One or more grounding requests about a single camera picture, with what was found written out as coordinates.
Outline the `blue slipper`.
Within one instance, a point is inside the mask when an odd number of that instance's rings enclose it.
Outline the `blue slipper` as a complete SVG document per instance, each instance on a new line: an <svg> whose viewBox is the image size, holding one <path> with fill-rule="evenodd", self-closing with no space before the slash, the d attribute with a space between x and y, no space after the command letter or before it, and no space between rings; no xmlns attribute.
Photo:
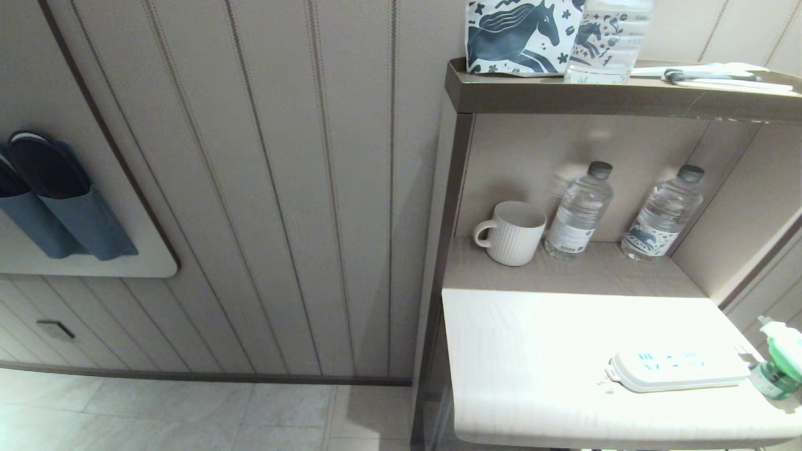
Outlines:
<svg viewBox="0 0 802 451"><path fill-rule="evenodd" d="M49 259L86 254L83 246L13 169L5 143L0 143L0 210Z"/></svg>
<svg viewBox="0 0 802 451"><path fill-rule="evenodd" d="M99 261L138 255L117 215L69 143L25 130L9 136L8 160L45 206Z"/></svg>

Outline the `horse print tissue box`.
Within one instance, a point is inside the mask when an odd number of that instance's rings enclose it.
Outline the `horse print tissue box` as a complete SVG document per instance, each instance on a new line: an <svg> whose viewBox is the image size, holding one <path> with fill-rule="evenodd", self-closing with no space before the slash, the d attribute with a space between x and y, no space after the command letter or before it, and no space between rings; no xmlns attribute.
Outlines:
<svg viewBox="0 0 802 451"><path fill-rule="evenodd" d="M555 77L565 73L587 0L469 0L469 73Z"/></svg>

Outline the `clear bottle horse print label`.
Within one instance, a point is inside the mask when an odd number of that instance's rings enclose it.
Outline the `clear bottle horse print label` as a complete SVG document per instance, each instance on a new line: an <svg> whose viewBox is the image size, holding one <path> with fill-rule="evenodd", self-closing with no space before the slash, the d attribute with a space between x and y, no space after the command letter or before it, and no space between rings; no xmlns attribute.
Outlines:
<svg viewBox="0 0 802 451"><path fill-rule="evenodd" d="M684 165L677 175L654 186L638 216L625 232L622 253L650 262L665 255L704 200L700 188L705 171Z"/></svg>

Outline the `clear bottle plain white label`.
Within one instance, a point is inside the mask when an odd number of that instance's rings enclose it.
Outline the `clear bottle plain white label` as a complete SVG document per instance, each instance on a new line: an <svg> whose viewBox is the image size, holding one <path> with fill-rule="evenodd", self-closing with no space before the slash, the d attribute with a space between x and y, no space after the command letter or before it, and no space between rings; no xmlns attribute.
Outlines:
<svg viewBox="0 0 802 451"><path fill-rule="evenodd" d="M584 175L568 185L544 242L549 255L572 260L585 252L612 202L612 171L610 163L592 162Z"/></svg>

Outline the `large clear horse print bottle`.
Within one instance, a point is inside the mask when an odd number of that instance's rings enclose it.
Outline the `large clear horse print bottle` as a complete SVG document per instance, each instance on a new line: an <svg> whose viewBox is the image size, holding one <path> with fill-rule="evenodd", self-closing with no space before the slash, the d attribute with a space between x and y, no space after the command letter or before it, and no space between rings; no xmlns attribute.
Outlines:
<svg viewBox="0 0 802 451"><path fill-rule="evenodd" d="M565 69L570 85L625 85L654 11L654 0L587 0Z"/></svg>

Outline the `brown baseboard strip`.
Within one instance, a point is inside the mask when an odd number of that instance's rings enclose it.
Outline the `brown baseboard strip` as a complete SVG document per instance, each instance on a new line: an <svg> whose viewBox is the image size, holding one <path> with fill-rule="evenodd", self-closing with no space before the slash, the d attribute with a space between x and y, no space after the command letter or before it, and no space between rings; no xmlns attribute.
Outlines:
<svg viewBox="0 0 802 451"><path fill-rule="evenodd" d="M345 377L345 376L267 376L250 373L171 372L75 368L74 366L35 365L0 361L0 368L33 371L66 376L92 376L139 380L202 381L213 383L322 383L323 385L357 385L375 387L410 387L412 380L402 378Z"/></svg>

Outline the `beige brown shelf unit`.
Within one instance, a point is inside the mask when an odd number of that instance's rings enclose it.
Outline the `beige brown shelf unit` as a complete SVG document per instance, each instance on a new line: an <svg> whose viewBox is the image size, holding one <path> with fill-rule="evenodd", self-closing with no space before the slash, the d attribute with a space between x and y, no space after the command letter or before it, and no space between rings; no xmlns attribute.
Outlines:
<svg viewBox="0 0 802 451"><path fill-rule="evenodd" d="M746 337L802 281L802 97L445 71L423 263L413 451L753 448L802 434L802 407L739 387L641 395L610 382L620 348ZM594 160L614 198L572 261L494 262L470 229L505 200L552 215ZM667 255L621 242L654 186L704 169L704 200Z"/></svg>

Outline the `papers and pen on shelf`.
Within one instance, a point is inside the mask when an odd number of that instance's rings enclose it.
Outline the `papers and pen on shelf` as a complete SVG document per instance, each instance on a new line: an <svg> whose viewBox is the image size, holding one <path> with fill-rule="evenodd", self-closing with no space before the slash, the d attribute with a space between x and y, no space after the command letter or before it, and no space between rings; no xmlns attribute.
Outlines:
<svg viewBox="0 0 802 451"><path fill-rule="evenodd" d="M793 85L768 80L769 71L747 63L713 63L696 65L654 66L634 68L631 75L659 79L668 85L717 91L799 96Z"/></svg>

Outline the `grey wall socket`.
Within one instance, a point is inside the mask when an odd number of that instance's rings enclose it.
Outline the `grey wall socket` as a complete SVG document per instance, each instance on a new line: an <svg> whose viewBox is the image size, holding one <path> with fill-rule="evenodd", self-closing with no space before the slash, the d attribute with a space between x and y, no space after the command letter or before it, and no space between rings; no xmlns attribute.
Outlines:
<svg viewBox="0 0 802 451"><path fill-rule="evenodd" d="M75 334L60 321L37 320L36 325L49 337L66 343L75 342Z"/></svg>

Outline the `white ribbed mug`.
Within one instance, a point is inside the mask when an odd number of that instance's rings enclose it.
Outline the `white ribbed mug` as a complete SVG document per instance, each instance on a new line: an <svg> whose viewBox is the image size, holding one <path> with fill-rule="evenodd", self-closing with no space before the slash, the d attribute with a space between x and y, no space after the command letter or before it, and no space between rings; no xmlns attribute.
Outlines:
<svg viewBox="0 0 802 451"><path fill-rule="evenodd" d="M533 259L547 224L541 209L526 202L501 202L492 219L473 229L473 242L495 262L519 267Z"/></svg>

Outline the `green mosquito repellent plug-in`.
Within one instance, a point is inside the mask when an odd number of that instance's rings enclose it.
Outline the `green mosquito repellent plug-in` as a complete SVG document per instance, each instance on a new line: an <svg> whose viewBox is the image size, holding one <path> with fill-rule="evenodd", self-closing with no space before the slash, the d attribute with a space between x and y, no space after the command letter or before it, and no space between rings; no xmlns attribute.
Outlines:
<svg viewBox="0 0 802 451"><path fill-rule="evenodd" d="M750 382L765 397L784 400L802 388L802 332L760 315L769 357L754 366Z"/></svg>

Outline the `white power strip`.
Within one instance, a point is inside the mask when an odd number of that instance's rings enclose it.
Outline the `white power strip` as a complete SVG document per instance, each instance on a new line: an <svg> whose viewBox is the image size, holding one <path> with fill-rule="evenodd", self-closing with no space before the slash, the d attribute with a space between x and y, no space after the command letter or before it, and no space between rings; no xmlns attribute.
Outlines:
<svg viewBox="0 0 802 451"><path fill-rule="evenodd" d="M647 393L733 387L750 369L730 348L654 348L617 352L605 373L630 391Z"/></svg>

